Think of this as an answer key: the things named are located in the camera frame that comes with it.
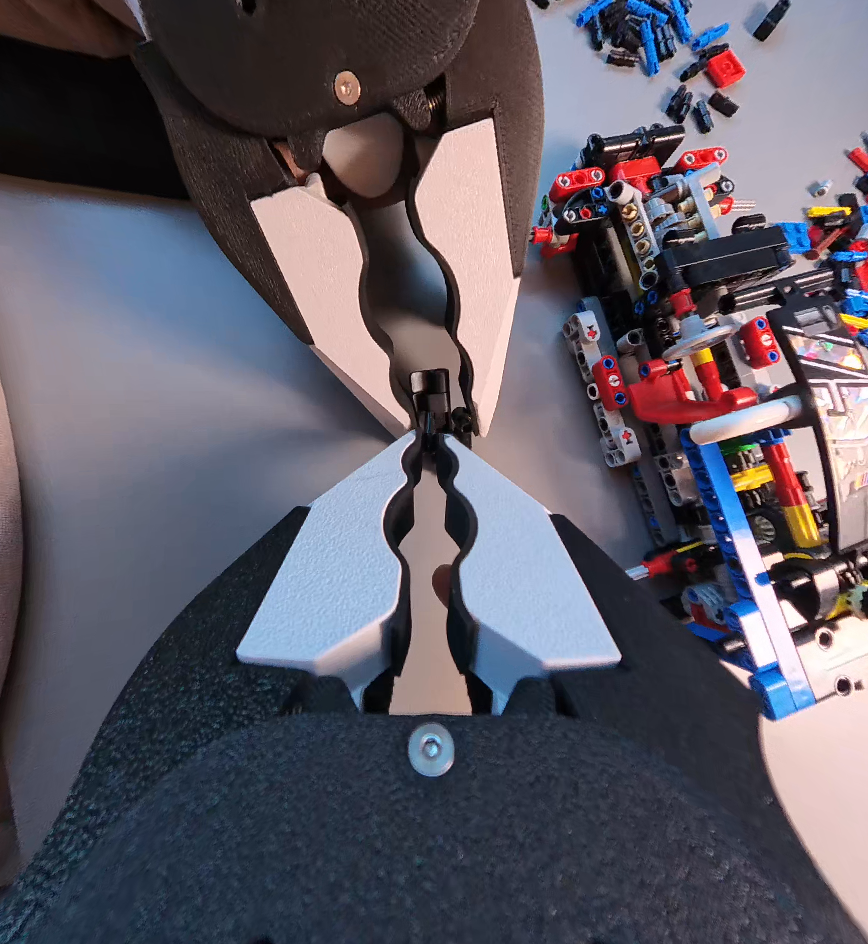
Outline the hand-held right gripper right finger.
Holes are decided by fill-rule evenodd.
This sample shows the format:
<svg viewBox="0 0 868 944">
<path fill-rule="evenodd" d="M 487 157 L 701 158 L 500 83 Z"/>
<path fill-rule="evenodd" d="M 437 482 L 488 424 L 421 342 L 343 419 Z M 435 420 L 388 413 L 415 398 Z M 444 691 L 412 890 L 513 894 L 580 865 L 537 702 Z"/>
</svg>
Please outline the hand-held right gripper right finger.
<svg viewBox="0 0 868 944">
<path fill-rule="evenodd" d="M 550 513 L 451 434 L 436 447 L 451 564 L 447 636 L 475 714 L 522 679 L 615 667 L 620 651 Z"/>
</svg>

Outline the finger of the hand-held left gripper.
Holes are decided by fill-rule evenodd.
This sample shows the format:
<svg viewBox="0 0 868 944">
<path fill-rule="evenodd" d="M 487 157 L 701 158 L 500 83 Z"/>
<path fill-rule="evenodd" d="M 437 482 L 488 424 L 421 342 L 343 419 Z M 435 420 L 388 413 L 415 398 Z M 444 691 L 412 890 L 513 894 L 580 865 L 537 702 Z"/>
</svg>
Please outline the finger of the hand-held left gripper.
<svg viewBox="0 0 868 944">
<path fill-rule="evenodd" d="M 449 332 L 461 354 L 461 388 L 478 434 L 500 395 L 520 277 L 513 273 L 499 153 L 491 117 L 417 142 L 412 226 L 448 285 Z"/>
<path fill-rule="evenodd" d="M 322 177 L 251 202 L 320 360 L 395 437 L 413 427 L 395 394 L 390 359 L 362 312 L 366 252 L 360 225 L 326 195 Z"/>
</svg>

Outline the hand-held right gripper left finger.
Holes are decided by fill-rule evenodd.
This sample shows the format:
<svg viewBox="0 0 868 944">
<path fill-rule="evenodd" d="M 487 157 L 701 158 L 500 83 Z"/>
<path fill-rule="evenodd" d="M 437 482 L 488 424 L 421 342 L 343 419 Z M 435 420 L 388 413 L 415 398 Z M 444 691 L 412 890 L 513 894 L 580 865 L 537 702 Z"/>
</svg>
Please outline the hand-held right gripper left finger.
<svg viewBox="0 0 868 944">
<path fill-rule="evenodd" d="M 409 568 L 420 433 L 409 432 L 308 507 L 236 655 L 345 682 L 386 710 L 411 639 Z"/>
</svg>

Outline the black lego subassembly red pin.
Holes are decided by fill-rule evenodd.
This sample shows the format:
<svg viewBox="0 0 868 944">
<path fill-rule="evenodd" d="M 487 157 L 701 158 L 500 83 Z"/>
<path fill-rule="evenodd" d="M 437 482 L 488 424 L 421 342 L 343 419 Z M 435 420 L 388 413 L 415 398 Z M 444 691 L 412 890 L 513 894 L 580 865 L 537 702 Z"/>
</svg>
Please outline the black lego subassembly red pin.
<svg viewBox="0 0 868 944">
<path fill-rule="evenodd" d="M 475 434 L 474 419 L 465 407 L 451 407 L 449 371 L 442 368 L 416 371 L 409 380 L 424 452 L 433 454 L 438 437 L 447 433 L 470 448 Z"/>
</svg>

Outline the person's left forearm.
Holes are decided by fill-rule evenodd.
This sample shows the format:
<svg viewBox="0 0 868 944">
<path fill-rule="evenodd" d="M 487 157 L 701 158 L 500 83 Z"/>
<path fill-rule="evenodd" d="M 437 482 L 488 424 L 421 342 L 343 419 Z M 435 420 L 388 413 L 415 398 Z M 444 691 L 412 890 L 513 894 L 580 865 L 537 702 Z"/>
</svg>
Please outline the person's left forearm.
<svg viewBox="0 0 868 944">
<path fill-rule="evenodd" d="M 0 34 L 33 32 L 92 33 L 123 29 L 144 36 L 137 2 L 0 1 Z"/>
</svg>

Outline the partly built lego car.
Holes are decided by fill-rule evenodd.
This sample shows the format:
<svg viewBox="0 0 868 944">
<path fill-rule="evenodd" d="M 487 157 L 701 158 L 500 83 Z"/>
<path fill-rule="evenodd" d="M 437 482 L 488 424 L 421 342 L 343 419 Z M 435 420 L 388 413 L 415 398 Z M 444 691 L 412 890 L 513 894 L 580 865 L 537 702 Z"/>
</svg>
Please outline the partly built lego car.
<svg viewBox="0 0 868 944">
<path fill-rule="evenodd" d="M 683 124 L 588 137 L 531 242 L 570 257 L 562 333 L 655 544 L 629 570 L 781 719 L 868 683 L 868 350 L 808 221 L 738 200 Z"/>
</svg>

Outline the black angled lego piece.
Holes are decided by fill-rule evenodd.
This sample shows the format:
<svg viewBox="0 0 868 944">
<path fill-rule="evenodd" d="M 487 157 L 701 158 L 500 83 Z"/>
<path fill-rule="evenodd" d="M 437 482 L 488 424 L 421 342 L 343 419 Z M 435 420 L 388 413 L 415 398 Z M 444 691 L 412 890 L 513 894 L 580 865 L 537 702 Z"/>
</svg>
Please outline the black angled lego piece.
<svg viewBox="0 0 868 944">
<path fill-rule="evenodd" d="M 767 41 L 778 28 L 791 6 L 791 0 L 776 1 L 759 20 L 752 32 L 752 37 L 758 42 Z"/>
</svg>

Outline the pile of blue black pins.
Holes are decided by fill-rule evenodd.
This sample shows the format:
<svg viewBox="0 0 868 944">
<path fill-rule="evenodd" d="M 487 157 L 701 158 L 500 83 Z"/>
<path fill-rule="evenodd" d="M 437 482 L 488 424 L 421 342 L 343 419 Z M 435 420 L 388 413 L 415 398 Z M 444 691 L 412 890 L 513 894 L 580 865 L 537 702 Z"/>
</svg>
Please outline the pile of blue black pins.
<svg viewBox="0 0 868 944">
<path fill-rule="evenodd" d="M 672 124 L 691 119 L 707 134 L 716 115 L 730 119 L 740 109 L 727 88 L 715 88 L 704 73 L 708 59 L 731 48 L 730 24 L 697 31 L 691 8 L 688 1 L 593 1 L 581 7 L 573 22 L 605 65 L 649 79 L 665 70 L 676 86 L 664 97 L 663 114 Z"/>
</svg>

